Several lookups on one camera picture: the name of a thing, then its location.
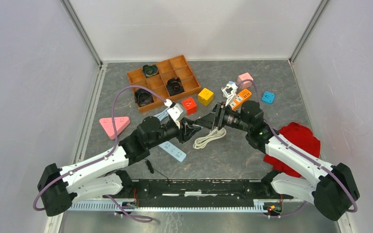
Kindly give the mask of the red cube socket adapter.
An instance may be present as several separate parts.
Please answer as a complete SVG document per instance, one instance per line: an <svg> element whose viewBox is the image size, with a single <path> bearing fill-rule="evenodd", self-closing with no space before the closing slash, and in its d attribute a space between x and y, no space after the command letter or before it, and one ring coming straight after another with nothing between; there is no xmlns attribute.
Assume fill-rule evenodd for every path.
<svg viewBox="0 0 373 233"><path fill-rule="evenodd" d="M197 112L197 104L193 97L189 97L182 101L182 106L186 110L186 115L192 115Z"/></svg>

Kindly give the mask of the light blue power strip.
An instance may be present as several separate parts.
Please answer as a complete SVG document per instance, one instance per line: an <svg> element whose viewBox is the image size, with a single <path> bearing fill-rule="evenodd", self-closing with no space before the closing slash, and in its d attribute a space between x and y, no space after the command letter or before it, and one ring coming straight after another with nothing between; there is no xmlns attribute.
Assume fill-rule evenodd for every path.
<svg viewBox="0 0 373 233"><path fill-rule="evenodd" d="M177 148L171 142L167 141L158 145L161 149L163 149L166 153L170 156L175 158L178 162L183 162L186 158L186 153Z"/></svg>

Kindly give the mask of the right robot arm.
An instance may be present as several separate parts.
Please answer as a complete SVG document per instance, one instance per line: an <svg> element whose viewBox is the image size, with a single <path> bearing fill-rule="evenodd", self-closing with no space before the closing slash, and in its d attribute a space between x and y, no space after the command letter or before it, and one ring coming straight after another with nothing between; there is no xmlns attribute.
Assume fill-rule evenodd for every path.
<svg viewBox="0 0 373 233"><path fill-rule="evenodd" d="M293 196L313 204L332 221L339 220L347 212L358 211L356 202L360 193L351 169L343 163L333 165L321 160L290 142L264 119L258 102L246 101L240 111L219 102L195 123L211 130L228 126L244 131L252 148L283 162L301 175L296 178L284 172L271 172L268 174L270 180L261 185L265 197Z"/></svg>

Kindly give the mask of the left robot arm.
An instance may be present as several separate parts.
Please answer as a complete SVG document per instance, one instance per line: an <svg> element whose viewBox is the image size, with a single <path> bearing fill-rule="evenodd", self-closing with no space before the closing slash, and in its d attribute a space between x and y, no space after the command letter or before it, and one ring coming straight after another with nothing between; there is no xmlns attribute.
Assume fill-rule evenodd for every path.
<svg viewBox="0 0 373 233"><path fill-rule="evenodd" d="M87 198L115 194L127 198L133 192L131 182L116 174L105 180L101 176L140 162L150 155L150 149L173 138L184 143L201 129L188 118L177 125L171 119L161 123L157 117L146 117L129 136L101 154L64 167L55 163L46 166L37 185L39 193L33 208L45 211L47 216L56 216Z"/></svg>

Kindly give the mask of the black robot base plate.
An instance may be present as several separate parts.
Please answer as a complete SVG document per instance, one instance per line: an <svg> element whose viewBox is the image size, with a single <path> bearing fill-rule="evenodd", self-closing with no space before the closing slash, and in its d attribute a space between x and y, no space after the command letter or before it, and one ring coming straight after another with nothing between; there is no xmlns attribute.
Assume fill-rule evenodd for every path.
<svg viewBox="0 0 373 233"><path fill-rule="evenodd" d="M134 200L137 207L249 207L254 200L293 199L278 194L265 180L133 180L125 170L113 174L123 183L123 189L113 197Z"/></svg>

